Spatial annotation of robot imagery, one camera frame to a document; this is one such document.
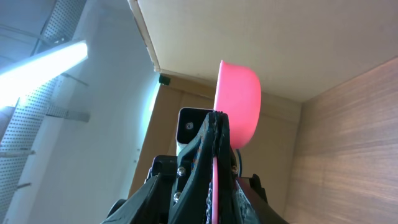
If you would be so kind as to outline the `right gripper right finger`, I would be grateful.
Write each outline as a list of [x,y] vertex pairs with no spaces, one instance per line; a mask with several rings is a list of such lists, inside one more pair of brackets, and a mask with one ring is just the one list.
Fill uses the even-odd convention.
[[258,175],[242,178],[233,172],[228,115],[219,112],[217,115],[216,222],[286,223],[268,204]]

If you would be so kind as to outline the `pink measuring scoop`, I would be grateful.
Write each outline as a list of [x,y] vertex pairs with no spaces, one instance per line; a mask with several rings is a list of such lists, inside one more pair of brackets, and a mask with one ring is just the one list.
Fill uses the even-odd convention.
[[228,115],[231,147],[244,147],[254,135],[261,110],[261,85],[257,75],[250,68],[222,60],[213,109]]

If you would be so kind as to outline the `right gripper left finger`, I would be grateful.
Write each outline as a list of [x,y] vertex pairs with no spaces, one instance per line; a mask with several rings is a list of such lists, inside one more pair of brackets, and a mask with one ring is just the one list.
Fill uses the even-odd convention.
[[190,142],[177,156],[154,158],[144,185],[127,200],[118,200],[104,224],[204,223],[218,114],[181,113]]

